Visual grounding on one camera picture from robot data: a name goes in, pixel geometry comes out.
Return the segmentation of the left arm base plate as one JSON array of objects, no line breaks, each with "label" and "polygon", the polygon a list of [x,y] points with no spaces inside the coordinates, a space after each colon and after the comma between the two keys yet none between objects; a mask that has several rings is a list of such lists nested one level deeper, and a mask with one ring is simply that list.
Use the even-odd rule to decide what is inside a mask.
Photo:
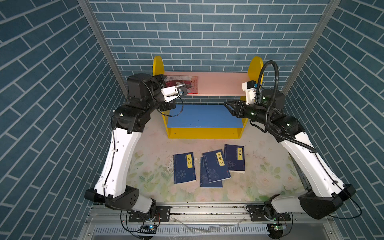
[{"label": "left arm base plate", "polygon": [[169,222],[171,215],[170,206],[156,206],[151,208],[148,213],[139,211],[131,211],[129,213],[128,221],[130,223],[143,223],[143,222]]}]

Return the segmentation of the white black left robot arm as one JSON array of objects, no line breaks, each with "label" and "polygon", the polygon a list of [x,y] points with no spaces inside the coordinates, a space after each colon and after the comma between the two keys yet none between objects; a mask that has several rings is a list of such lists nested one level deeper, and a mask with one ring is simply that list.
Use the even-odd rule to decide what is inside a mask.
[{"label": "white black left robot arm", "polygon": [[163,74],[135,74],[127,78],[128,95],[111,117],[111,143],[97,183],[86,190],[85,199],[118,211],[136,211],[152,219],[156,201],[139,189],[127,186],[127,176],[135,147],[151,113],[172,110],[175,100],[188,93],[186,85],[168,87]]}]

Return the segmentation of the navy book yellow label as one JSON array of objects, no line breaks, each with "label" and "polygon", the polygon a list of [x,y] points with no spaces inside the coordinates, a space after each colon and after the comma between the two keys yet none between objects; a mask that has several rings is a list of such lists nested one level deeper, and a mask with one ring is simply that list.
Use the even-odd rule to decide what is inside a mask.
[{"label": "navy book yellow label", "polygon": [[205,162],[210,183],[220,182],[231,178],[222,150],[203,153],[203,160]]}]

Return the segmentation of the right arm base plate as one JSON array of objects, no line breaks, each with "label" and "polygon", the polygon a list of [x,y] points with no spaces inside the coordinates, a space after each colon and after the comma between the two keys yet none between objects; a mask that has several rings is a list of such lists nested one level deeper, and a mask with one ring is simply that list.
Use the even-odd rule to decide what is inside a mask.
[{"label": "right arm base plate", "polygon": [[252,222],[288,222],[292,220],[290,214],[279,214],[272,207],[266,205],[247,205],[245,209],[249,213]]}]

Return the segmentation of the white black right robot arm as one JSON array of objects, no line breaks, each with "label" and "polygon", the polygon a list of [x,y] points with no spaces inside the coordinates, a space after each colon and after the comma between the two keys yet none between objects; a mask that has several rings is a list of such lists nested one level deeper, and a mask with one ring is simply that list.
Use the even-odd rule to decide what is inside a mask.
[{"label": "white black right robot arm", "polygon": [[267,89],[258,94],[255,89],[246,90],[246,100],[225,102],[230,114],[248,119],[262,132],[271,134],[294,158],[310,184],[310,189],[295,196],[272,196],[265,201],[265,217],[272,221],[284,213],[305,213],[313,219],[330,217],[345,201],[356,193],[351,184],[345,184],[327,166],[311,143],[306,130],[294,116],[284,114],[285,95]]}]

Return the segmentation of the red illustrated cover book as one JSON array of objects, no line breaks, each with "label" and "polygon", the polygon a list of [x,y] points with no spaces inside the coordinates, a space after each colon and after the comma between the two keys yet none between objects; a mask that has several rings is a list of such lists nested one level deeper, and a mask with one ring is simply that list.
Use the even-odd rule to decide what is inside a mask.
[{"label": "red illustrated cover book", "polygon": [[197,76],[166,76],[165,83],[167,87],[176,85],[186,85],[189,94],[197,94],[199,78]]}]

